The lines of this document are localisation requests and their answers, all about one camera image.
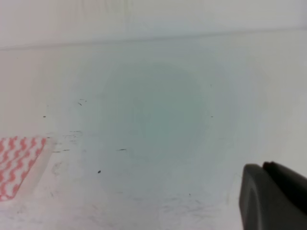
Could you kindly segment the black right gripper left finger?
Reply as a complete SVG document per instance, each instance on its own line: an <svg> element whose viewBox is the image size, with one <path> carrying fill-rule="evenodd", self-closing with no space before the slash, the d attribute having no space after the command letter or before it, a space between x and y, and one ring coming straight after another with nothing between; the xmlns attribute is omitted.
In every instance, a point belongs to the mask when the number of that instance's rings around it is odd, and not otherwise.
<svg viewBox="0 0 307 230"><path fill-rule="evenodd" d="M307 211L301 211L281 191L262 166L243 168L239 208L245 230L305 230Z"/></svg>

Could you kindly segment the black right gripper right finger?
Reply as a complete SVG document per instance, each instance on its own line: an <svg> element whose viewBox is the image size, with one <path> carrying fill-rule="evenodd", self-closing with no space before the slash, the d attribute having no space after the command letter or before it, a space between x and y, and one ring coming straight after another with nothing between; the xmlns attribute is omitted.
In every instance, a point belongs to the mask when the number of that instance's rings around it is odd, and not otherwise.
<svg viewBox="0 0 307 230"><path fill-rule="evenodd" d="M263 169L278 185L285 196L301 211L307 210L307 179L275 162L264 162Z"/></svg>

